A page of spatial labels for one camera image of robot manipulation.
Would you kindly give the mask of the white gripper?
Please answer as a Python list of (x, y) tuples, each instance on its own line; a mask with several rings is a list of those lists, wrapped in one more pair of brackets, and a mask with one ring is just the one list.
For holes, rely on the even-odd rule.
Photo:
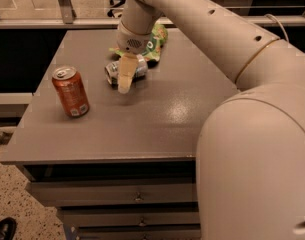
[(121, 21), (118, 25), (118, 47), (123, 52), (129, 52), (119, 59), (118, 91), (121, 94), (126, 94), (130, 90), (133, 76), (138, 67), (138, 58), (135, 54), (140, 54), (145, 50), (151, 32), (151, 24), (134, 23), (127, 26)]

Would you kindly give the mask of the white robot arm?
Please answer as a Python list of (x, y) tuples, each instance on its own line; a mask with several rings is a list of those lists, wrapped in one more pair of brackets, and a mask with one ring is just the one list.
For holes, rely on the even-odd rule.
[(202, 240), (305, 240), (305, 53), (211, 0), (127, 0), (118, 45), (169, 18), (237, 87), (196, 154)]

